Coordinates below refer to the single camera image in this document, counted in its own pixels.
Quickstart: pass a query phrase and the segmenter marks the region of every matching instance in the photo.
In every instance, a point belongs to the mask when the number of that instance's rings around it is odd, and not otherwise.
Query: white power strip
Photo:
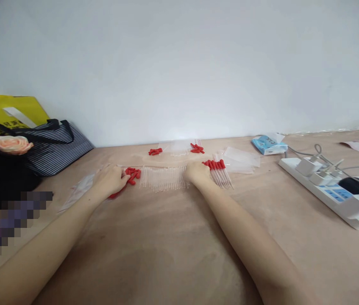
[[[285,158],[281,159],[279,165],[286,170],[291,176],[299,181],[303,186],[305,186],[312,194],[318,197],[323,203],[325,203],[330,209],[332,209],[336,214],[338,214],[344,221],[346,221],[350,226],[359,230],[359,217],[349,219],[342,215],[341,207],[342,203],[350,199],[353,194],[346,191],[344,188],[338,184],[332,186],[316,186],[308,177],[303,176],[300,172],[295,170],[297,165],[300,163],[299,158]]]

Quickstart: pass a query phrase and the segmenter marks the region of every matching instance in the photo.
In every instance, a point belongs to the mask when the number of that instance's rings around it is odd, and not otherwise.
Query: forearm
[[[291,284],[295,266],[257,221],[214,182],[198,188],[251,276],[274,286]]]
[[[0,304],[32,303],[100,203],[87,192],[0,268]]]
[[[311,292],[274,239],[214,182],[205,181],[196,186],[252,276],[263,300],[267,301],[266,304],[283,304],[281,300],[287,301],[286,304],[308,304],[305,300]]]

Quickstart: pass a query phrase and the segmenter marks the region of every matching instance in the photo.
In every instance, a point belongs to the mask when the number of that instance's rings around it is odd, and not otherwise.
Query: yellow bag
[[[34,97],[0,95],[0,124],[10,128],[34,128],[49,119]]]

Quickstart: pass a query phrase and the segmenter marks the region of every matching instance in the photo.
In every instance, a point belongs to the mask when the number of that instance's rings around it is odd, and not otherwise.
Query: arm
[[[93,186],[66,212],[31,239],[0,268],[0,304],[31,304],[49,281],[95,209],[123,188],[130,176],[107,165],[93,178]]]
[[[198,162],[190,163],[184,177],[205,197],[227,239],[253,278],[264,304],[320,304],[274,239],[210,179],[209,167]]]

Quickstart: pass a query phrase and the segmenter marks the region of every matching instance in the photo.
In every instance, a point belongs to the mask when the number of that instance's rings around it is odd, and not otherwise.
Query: black strap
[[[50,144],[70,144],[75,140],[75,136],[73,135],[72,129],[70,127],[70,124],[67,120],[63,120],[61,121],[61,124],[63,126],[65,126],[66,131],[69,133],[70,136],[70,141],[66,142],[66,141],[60,141],[60,140],[55,140],[55,139],[50,139],[50,138],[44,138],[42,136],[36,136],[30,133],[17,133],[19,136],[24,136],[26,137],[30,142],[41,142],[41,143],[50,143]],[[29,131],[41,131],[41,130],[45,130],[45,129],[30,129]]]
[[[61,123],[63,126],[65,126],[67,132],[69,133],[69,135],[71,137],[71,140],[68,142],[45,138],[42,136],[36,136],[36,135],[30,134],[30,133],[26,133],[26,132],[37,132],[37,131],[44,131],[44,130],[57,130],[60,128],[58,120],[49,119],[47,121],[48,121],[48,126],[46,128],[42,128],[42,129],[35,129],[35,128],[10,129],[10,128],[0,124],[0,130],[4,133],[11,135],[11,136],[24,136],[30,142],[41,142],[41,143],[49,143],[49,144],[70,144],[75,140],[72,129],[67,120],[63,120],[63,121],[61,121]]]

